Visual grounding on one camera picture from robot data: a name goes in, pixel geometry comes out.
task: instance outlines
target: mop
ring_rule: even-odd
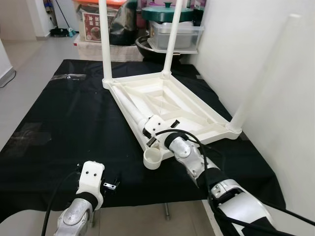
[[[57,3],[57,5],[58,5],[58,7],[59,7],[59,10],[60,10],[61,14],[63,15],[63,18],[64,18],[65,22],[67,23],[67,26],[68,26],[68,35],[69,35],[69,37],[73,37],[73,36],[76,34],[76,32],[75,32],[75,31],[73,30],[73,28],[71,28],[70,25],[68,24],[68,21],[66,20],[64,14],[63,14],[63,11],[61,10],[61,8],[60,8],[59,3],[58,3],[57,0],[56,0],[56,3]]]

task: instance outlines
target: tiled floor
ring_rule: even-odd
[[[74,38],[50,38],[44,42],[4,42],[17,70],[16,78],[0,90],[0,149],[3,148],[26,112],[49,82],[63,59],[79,59]],[[200,201],[171,203],[171,220],[166,221],[163,205],[104,208],[87,236],[213,236],[208,216]],[[52,212],[48,236],[56,230]],[[0,224],[1,236],[38,236],[44,212],[26,210]]]

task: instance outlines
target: green lid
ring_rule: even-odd
[[[165,6],[150,6],[142,9],[142,18],[148,21],[172,22],[175,7],[170,6],[170,2],[165,2]],[[193,10],[182,8],[180,22],[192,21]]]

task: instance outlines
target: black pot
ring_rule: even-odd
[[[136,39],[135,43],[141,55],[146,60],[151,60],[154,62],[164,63],[166,53],[155,52],[148,43],[149,36],[142,36]],[[173,54],[173,61],[178,61],[182,55],[180,53]]]

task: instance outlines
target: black cloth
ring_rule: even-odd
[[[113,77],[160,72],[162,65],[128,62],[113,67]],[[151,171],[143,150],[110,92],[102,87],[101,61],[64,60],[55,75],[86,74],[83,80],[51,80],[0,152],[1,221],[25,209],[46,210],[58,181],[87,160],[105,165],[106,182],[121,175],[115,194],[103,207],[136,206],[205,199],[184,167],[174,158]],[[196,78],[192,65],[174,65],[172,74],[227,120],[230,114],[209,86]],[[220,140],[207,150],[227,176],[255,196],[285,207],[275,173],[250,141]],[[53,206],[62,210],[72,200],[78,177],[65,181]]]

